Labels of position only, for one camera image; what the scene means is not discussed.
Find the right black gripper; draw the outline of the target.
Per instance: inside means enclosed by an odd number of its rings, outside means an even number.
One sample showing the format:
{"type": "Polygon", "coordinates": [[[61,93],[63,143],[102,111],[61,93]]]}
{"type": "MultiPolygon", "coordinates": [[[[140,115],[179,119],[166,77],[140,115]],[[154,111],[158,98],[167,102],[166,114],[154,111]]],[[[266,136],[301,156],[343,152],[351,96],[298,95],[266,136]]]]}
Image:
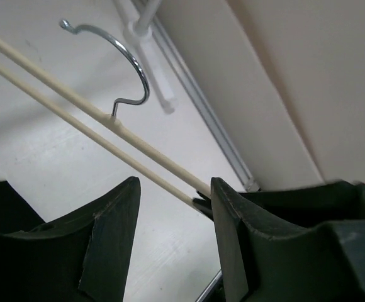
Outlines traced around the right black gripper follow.
{"type": "Polygon", "coordinates": [[[241,197],[290,223],[365,220],[365,183],[338,180],[286,191],[240,192],[241,197]]]}

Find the black trousers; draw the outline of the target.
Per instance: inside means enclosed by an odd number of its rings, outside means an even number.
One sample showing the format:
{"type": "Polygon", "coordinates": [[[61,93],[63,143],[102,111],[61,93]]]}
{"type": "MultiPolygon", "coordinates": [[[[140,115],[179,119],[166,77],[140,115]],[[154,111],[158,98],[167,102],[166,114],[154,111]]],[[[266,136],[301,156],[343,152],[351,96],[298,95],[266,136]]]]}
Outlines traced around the black trousers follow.
{"type": "Polygon", "coordinates": [[[8,181],[0,181],[0,233],[28,232],[44,223],[8,181]]]}

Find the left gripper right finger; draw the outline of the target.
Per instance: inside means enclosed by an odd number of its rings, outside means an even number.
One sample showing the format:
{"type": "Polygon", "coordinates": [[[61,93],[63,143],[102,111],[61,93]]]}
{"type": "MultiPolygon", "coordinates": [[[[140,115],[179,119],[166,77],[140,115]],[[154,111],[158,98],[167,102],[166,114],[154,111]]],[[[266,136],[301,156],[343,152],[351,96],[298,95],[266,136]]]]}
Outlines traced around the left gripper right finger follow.
{"type": "Polygon", "coordinates": [[[290,223],[211,181],[227,301],[365,301],[365,220],[290,223]]]}

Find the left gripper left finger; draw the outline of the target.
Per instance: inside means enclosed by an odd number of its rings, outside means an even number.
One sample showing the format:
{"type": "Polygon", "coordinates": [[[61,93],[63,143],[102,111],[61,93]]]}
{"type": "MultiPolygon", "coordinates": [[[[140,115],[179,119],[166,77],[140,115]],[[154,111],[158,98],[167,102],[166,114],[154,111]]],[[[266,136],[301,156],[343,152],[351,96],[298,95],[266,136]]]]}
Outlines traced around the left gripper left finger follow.
{"type": "Polygon", "coordinates": [[[0,301],[122,301],[140,197],[129,177],[28,232],[0,233],[0,301]]]}

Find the cream clothes hanger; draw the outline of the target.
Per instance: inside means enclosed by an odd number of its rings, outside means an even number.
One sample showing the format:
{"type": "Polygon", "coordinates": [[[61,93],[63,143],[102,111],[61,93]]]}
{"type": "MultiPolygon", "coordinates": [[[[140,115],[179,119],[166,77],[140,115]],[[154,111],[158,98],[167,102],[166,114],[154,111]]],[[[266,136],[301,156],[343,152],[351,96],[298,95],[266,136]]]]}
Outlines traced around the cream clothes hanger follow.
{"type": "MultiPolygon", "coordinates": [[[[78,95],[71,88],[62,84],[59,80],[51,76],[48,72],[35,65],[32,61],[26,58],[24,55],[19,53],[13,47],[8,45],[2,39],[0,39],[0,53],[5,55],[8,59],[13,61],[18,66],[22,67],[33,77],[38,79],[40,82],[44,83],[51,90],[55,91],[57,94],[62,96],[65,100],[72,103],[74,106],[82,110],[85,114],[90,116],[92,119],[102,124],[105,128],[113,132],[115,135],[122,138],[131,146],[135,147],[141,153],[145,154],[147,157],[152,159],[154,162],[158,163],[160,166],[168,170],[170,173],[175,175],[177,178],[190,185],[192,188],[200,192],[206,197],[211,194],[211,188],[208,184],[204,183],[192,173],[188,172],[186,169],[180,165],[173,162],[170,158],[166,157],[164,154],[159,152],[157,149],[153,148],[147,142],[143,141],[141,138],[136,136],[130,130],[123,126],[122,122],[117,119],[116,113],[120,104],[128,104],[132,106],[139,106],[144,104],[150,96],[149,82],[143,71],[142,67],[138,63],[137,59],[132,55],[132,53],[120,43],[114,36],[110,35],[108,32],[98,28],[97,26],[81,24],[78,26],[72,26],[67,20],[61,20],[59,23],[60,27],[68,31],[73,35],[77,35],[83,31],[93,33],[101,38],[105,39],[107,42],[112,44],[126,59],[131,63],[132,67],[138,74],[142,87],[143,87],[143,97],[141,99],[127,99],[118,98],[114,101],[111,113],[106,114],[97,107],[93,106],[89,101],[78,95]]],[[[49,109],[51,112],[56,114],[62,120],[73,126],[76,130],[79,130],[85,136],[90,138],[92,141],[96,142],[98,145],[103,147],[109,153],[113,154],[115,157],[122,160],[124,163],[141,173],[146,178],[150,179],[152,182],[160,186],[165,191],[171,193],[177,199],[186,203],[189,206],[193,205],[191,197],[183,193],[181,190],[158,176],[156,173],[151,171],[149,168],[145,167],[143,164],[135,160],[133,157],[129,156],[127,153],[107,141],[101,135],[90,129],[85,124],[81,123],[78,119],[69,114],[66,110],[57,106],[55,103],[51,102],[49,98],[40,94],[36,89],[31,87],[26,82],[22,81],[20,78],[16,77],[8,69],[0,65],[0,75],[4,77],[7,81],[15,85],[17,88],[21,89],[31,98],[36,100],[38,103],[49,109]]]]}

